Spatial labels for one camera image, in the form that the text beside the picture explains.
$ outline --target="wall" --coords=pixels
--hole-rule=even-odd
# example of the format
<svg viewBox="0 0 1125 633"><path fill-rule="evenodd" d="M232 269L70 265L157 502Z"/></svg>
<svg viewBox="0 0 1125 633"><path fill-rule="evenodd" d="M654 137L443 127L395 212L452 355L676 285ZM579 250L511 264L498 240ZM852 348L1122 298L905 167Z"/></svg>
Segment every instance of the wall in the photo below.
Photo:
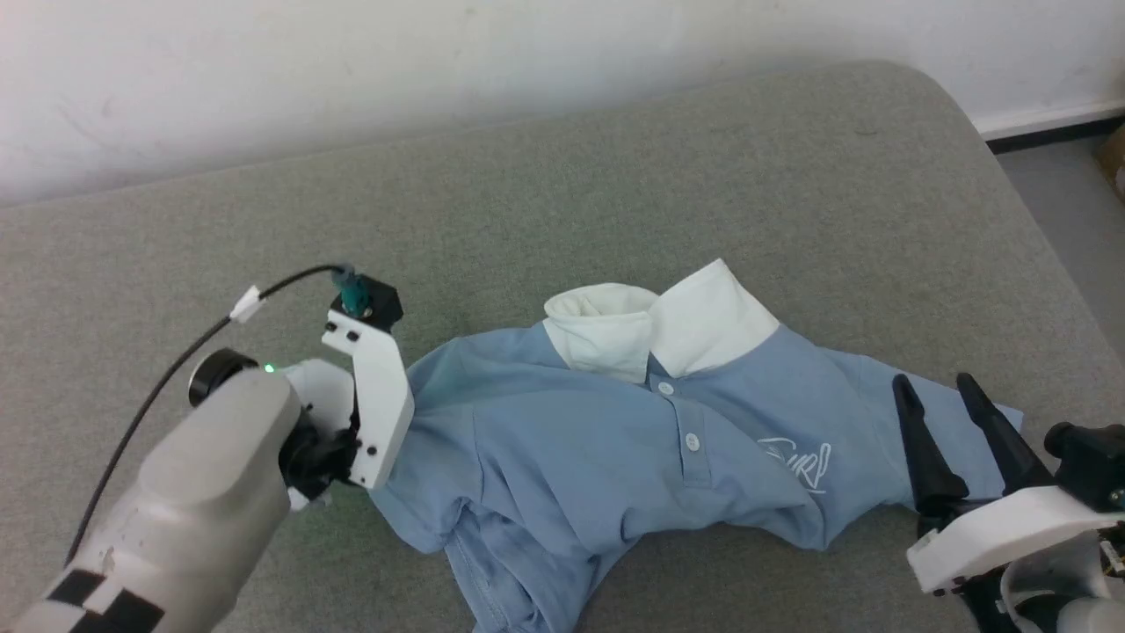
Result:
<svg viewBox="0 0 1125 633"><path fill-rule="evenodd" d="M1122 0L6 0L0 206L884 57L986 135L1125 109Z"/></svg>

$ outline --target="shirt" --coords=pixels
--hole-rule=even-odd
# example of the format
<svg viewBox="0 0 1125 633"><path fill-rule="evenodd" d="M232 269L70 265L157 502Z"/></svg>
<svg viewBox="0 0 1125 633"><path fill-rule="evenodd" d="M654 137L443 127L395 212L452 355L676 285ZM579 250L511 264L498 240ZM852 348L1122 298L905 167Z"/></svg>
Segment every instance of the shirt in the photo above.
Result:
<svg viewBox="0 0 1125 633"><path fill-rule="evenodd" d="M651 532L726 522L819 550L871 508L912 505L900 372L782 326L721 260L659 296L601 283L544 308L410 369L414 419L371 492L399 537L444 550L475 631L570 631ZM999 497L957 392L910 380L953 471Z"/></svg>

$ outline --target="shirt collar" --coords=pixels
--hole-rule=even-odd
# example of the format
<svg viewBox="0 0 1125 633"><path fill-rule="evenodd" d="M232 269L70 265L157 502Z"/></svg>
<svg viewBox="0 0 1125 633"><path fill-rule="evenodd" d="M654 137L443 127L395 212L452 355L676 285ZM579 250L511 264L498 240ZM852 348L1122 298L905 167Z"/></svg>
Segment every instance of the shirt collar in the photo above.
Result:
<svg viewBox="0 0 1125 633"><path fill-rule="evenodd" d="M746 355L778 323L717 259L663 295L624 283L584 286L543 305L543 328L572 370L642 383L651 354L672 378Z"/></svg>

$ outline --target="cable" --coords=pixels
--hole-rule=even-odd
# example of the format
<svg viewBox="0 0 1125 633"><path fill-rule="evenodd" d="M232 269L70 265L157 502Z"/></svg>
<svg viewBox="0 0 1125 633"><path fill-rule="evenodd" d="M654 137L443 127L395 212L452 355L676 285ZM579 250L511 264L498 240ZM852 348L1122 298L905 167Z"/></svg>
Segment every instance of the cable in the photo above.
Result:
<svg viewBox="0 0 1125 633"><path fill-rule="evenodd" d="M286 286L295 281L299 281L306 277L310 277L318 272L328 272L328 271L341 272L343 270L344 270L343 265L335 263L326 263L322 265L314 265L312 268L306 268L305 270L290 274L285 279L281 279L280 281L266 288L266 290L263 290L259 295L259 300L264 300L267 297L277 292L281 288L285 288ZM141 426L141 421L144 419L144 416L145 414L148 413L148 409L152 407L152 404L156 401L156 397L160 396L161 391L163 391L164 386L168 385L168 381L172 380L172 377L176 376L178 371L180 371L180 368L182 368L183 364L187 363L188 360L191 359L191 356L195 355L196 352L199 352L200 347L206 345L207 342L214 338L215 335L217 335L219 332L223 331L223 328L227 327L228 325L231 325L231 316L230 315L223 316L223 318L219 319L217 324L212 326L206 333L204 333L202 336L200 336L198 340L196 340L195 343L188 346L188 349L183 351L183 354L180 354L180 356L172 362L172 364L168 368L168 370L160 378L160 380L156 381L156 387L154 387L152 391L148 392L148 397L145 398L144 403L141 405L141 408L137 409L136 415L133 417L133 422L130 422L128 428L125 429L125 435L123 435L120 442L117 443L117 449L114 450L114 454L109 458L109 463L106 464L106 470L101 473L101 479L98 480L98 486L93 489L93 495L90 496L90 503L87 504L86 512L82 514L82 521L79 522L78 530L74 532L74 540L71 542L70 551L66 552L66 562L63 563L64 567L69 566L71 561L74 560L74 555L78 554L78 549L82 545L82 539L86 537L86 531L90 527L90 521L93 518L93 512L98 507L98 501L101 499L101 494L106 491L106 486L109 483L109 478L114 474L114 469L117 468L117 463L120 461L122 454L125 453L125 447L128 446L129 441L133 440L133 434L136 433L137 427Z"/></svg>

